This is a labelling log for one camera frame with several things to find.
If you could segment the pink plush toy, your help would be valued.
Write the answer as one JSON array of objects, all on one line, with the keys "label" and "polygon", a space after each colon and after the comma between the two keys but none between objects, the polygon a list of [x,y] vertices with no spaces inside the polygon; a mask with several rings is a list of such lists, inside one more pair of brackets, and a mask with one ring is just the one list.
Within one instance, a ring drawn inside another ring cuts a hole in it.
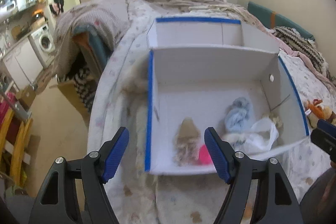
[{"label": "pink plush toy", "polygon": [[210,165],[213,164],[209,151],[205,144],[201,145],[198,152],[198,163],[199,165]]}]

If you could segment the white washing machine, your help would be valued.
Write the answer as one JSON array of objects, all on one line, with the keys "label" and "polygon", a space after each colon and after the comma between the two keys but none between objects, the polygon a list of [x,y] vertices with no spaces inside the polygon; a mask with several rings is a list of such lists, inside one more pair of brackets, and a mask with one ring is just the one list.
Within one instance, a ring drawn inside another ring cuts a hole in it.
[{"label": "white washing machine", "polygon": [[44,69],[54,60],[55,44],[46,23],[29,35],[29,41]]}]

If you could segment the brown striped knit blanket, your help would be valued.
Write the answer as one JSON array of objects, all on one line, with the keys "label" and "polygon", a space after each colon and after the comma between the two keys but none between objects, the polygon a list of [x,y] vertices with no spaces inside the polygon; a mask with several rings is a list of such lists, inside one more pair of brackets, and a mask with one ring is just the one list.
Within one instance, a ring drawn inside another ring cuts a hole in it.
[{"label": "brown striped knit blanket", "polygon": [[330,81],[334,78],[329,72],[329,65],[323,55],[317,50],[314,42],[301,36],[295,29],[277,26],[272,29],[272,34],[287,44],[292,50],[299,51],[307,56],[314,68]]}]

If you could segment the white tissue paper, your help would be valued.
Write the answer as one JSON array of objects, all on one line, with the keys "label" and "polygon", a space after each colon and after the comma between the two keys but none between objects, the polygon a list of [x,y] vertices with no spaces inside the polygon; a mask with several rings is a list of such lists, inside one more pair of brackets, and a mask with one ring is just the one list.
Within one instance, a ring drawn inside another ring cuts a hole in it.
[{"label": "white tissue paper", "polygon": [[265,117],[245,132],[228,134],[226,141],[232,145],[235,151],[254,155],[270,151],[278,137],[276,124],[270,118]]}]

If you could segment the teal headboard cushion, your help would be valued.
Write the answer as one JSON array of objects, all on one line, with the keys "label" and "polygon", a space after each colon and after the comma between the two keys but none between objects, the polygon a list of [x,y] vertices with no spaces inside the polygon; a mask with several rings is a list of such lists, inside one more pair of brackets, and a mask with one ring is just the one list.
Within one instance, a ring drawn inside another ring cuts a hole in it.
[{"label": "teal headboard cushion", "polygon": [[254,2],[248,2],[247,10],[250,14],[254,15],[258,20],[260,20],[260,22],[266,28],[272,29],[278,26],[295,28],[303,38],[315,40],[315,37],[309,31],[305,30],[300,25],[286,18],[285,16],[272,11],[271,9],[258,5]]}]

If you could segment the wooden yellow chair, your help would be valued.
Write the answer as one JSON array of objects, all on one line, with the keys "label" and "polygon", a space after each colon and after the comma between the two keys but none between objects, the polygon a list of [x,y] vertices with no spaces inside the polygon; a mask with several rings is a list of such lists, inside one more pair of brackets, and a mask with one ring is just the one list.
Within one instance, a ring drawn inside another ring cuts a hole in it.
[{"label": "wooden yellow chair", "polygon": [[1,123],[1,163],[4,155],[9,154],[9,176],[14,184],[23,187],[27,180],[25,167],[31,164],[31,156],[27,153],[31,137],[33,119],[19,122],[14,111],[8,109]]}]

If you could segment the white blue cardboard box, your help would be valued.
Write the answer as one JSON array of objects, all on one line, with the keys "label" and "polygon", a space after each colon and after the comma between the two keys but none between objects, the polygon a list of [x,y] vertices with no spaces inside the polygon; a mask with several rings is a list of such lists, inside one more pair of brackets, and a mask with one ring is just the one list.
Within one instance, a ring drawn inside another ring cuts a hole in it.
[{"label": "white blue cardboard box", "polygon": [[309,136],[304,109],[294,82],[279,54],[279,43],[239,20],[165,17],[147,32],[148,112],[145,170],[157,175],[215,172],[210,165],[177,166],[174,139],[186,117],[201,132],[208,127],[223,134],[224,118],[236,98],[252,107],[244,132],[277,114],[283,128],[268,152],[248,155],[264,160],[280,155]]}]

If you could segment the pink blanket edge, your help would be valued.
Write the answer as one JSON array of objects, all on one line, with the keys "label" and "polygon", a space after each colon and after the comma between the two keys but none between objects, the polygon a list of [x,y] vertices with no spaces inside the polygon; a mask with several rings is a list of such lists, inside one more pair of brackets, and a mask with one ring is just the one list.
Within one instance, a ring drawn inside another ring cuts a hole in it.
[{"label": "pink blanket edge", "polygon": [[282,40],[280,40],[279,38],[277,38],[276,36],[274,36],[272,34],[272,32],[273,32],[272,29],[273,28],[272,29],[266,28],[257,18],[254,18],[250,24],[253,25],[254,27],[257,27],[260,31],[266,33],[271,38],[276,39],[277,42],[279,43],[279,47],[280,47],[281,50],[283,50],[287,55],[300,58],[303,61],[303,63],[306,65],[306,67],[311,71],[311,73],[313,73],[315,75],[315,77],[317,77],[327,87],[331,87],[331,88],[333,88],[335,90],[335,77],[333,77],[334,78],[333,81],[330,81],[325,76],[323,76],[321,73],[319,73],[314,68],[313,64],[311,63],[310,59],[307,56],[305,56],[303,53],[301,53],[299,51],[292,50]]}]

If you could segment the white kitchen cabinet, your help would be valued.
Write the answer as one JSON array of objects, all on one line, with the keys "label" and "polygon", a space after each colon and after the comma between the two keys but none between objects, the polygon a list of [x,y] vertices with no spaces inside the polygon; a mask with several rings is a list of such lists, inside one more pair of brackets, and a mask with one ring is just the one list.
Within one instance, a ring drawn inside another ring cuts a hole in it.
[{"label": "white kitchen cabinet", "polygon": [[35,83],[43,70],[28,38],[11,48],[2,58],[5,68],[19,90]]}]

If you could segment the light blue plush toy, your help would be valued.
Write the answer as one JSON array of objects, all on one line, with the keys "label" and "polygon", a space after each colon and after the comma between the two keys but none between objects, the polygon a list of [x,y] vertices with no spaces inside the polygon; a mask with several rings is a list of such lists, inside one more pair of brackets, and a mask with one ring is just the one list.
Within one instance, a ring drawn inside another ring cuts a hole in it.
[{"label": "light blue plush toy", "polygon": [[224,127],[227,133],[242,132],[251,114],[251,103],[245,97],[239,97],[232,102],[224,118]]}]

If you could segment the beige scrunchie in box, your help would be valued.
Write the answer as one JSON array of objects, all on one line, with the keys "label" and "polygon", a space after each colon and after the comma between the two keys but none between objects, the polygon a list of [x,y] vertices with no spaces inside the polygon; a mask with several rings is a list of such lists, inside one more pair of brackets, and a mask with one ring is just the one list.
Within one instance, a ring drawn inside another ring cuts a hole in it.
[{"label": "beige scrunchie in box", "polygon": [[190,117],[179,126],[174,139],[174,161],[177,166],[196,165],[198,162],[201,132]]}]

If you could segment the orange cream plush toy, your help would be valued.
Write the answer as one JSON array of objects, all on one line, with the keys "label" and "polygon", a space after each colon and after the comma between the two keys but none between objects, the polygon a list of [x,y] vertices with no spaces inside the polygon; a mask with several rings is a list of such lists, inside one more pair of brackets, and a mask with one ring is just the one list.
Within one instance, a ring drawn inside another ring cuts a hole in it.
[{"label": "orange cream plush toy", "polygon": [[323,100],[307,100],[303,103],[305,114],[312,128],[317,128],[318,121],[324,120],[335,126],[336,115],[332,108],[323,104]]}]

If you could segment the cardboard box on floor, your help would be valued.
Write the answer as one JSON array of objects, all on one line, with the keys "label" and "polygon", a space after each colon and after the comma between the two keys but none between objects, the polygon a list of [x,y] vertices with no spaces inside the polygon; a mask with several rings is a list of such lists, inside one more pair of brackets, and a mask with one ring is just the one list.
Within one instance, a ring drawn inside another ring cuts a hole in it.
[{"label": "cardboard box on floor", "polygon": [[31,85],[27,85],[24,89],[15,94],[15,98],[19,101],[25,110],[29,110],[36,97],[36,92]]}]

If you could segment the beige floral rumpled quilt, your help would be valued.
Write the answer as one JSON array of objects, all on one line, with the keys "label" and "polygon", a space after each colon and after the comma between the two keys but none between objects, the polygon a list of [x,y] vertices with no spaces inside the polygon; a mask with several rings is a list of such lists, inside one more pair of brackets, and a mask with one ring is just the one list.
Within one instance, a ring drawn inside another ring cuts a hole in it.
[{"label": "beige floral rumpled quilt", "polygon": [[80,53],[73,41],[76,28],[92,31],[112,52],[110,60],[120,66],[136,37],[147,31],[154,18],[193,13],[261,25],[247,9],[228,0],[90,0],[58,17],[53,37],[53,73],[66,75]]}]

